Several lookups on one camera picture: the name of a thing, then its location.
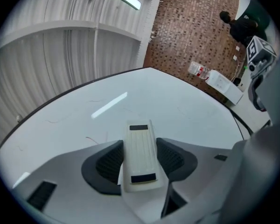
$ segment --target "black slot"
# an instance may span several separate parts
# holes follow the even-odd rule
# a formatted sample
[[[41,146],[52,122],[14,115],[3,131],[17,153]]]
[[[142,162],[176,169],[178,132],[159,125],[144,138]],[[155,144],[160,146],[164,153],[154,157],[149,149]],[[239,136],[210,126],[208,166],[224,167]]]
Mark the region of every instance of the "black slot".
[[[150,181],[155,181],[156,179],[157,178],[156,178],[155,174],[131,176],[131,182],[132,183],[150,182]]]
[[[179,196],[177,192],[174,191],[172,184],[169,184],[161,218],[175,212],[186,204],[187,202],[181,196]]]
[[[218,154],[218,155],[216,155],[214,158],[215,158],[215,159],[218,159],[218,160],[220,160],[220,161],[226,161],[227,156],[222,155],[222,154]]]
[[[43,181],[38,186],[38,188],[31,194],[27,202],[33,207],[35,207],[36,209],[38,209],[39,211],[42,211],[46,203],[52,196],[56,186],[57,185],[54,183]]]
[[[130,130],[147,130],[147,125],[130,125]]]

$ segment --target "white wall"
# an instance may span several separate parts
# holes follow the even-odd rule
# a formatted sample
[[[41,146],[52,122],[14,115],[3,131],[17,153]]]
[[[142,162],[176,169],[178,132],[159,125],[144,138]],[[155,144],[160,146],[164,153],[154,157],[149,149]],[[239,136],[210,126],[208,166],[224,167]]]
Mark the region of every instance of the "white wall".
[[[140,11],[121,0],[21,0],[15,6],[0,31],[0,143],[18,114],[25,117],[79,84],[139,67],[138,50],[155,16],[148,26],[152,0],[139,1]]]

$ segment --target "plastic bottle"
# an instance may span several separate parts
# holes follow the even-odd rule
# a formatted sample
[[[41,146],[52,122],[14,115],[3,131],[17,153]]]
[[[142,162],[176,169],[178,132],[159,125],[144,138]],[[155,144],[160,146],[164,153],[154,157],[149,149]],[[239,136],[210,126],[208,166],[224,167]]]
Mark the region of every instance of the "plastic bottle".
[[[210,71],[211,71],[210,68],[207,68],[206,66],[201,65],[197,62],[191,62],[189,69],[188,69],[188,72],[190,74],[198,76],[199,78],[201,78],[203,80],[206,80],[209,78]]]

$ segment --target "white box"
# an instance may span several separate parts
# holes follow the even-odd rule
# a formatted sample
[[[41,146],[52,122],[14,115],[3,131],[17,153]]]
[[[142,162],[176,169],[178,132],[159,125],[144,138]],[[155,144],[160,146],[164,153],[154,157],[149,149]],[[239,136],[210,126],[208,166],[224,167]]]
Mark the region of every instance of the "white box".
[[[243,96],[242,91],[236,87],[234,83],[216,70],[210,71],[210,76],[205,82],[223,94],[235,105]]]

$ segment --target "brown tiled floor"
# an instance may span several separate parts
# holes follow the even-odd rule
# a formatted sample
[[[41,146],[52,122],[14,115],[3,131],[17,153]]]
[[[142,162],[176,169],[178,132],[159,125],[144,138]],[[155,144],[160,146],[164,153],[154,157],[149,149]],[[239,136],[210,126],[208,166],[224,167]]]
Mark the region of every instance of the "brown tiled floor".
[[[189,75],[191,61],[218,70],[231,79],[245,48],[229,35],[229,25],[219,17],[222,10],[232,17],[238,0],[161,0],[147,48],[145,67],[154,67],[174,75],[222,101],[224,97],[198,77]]]

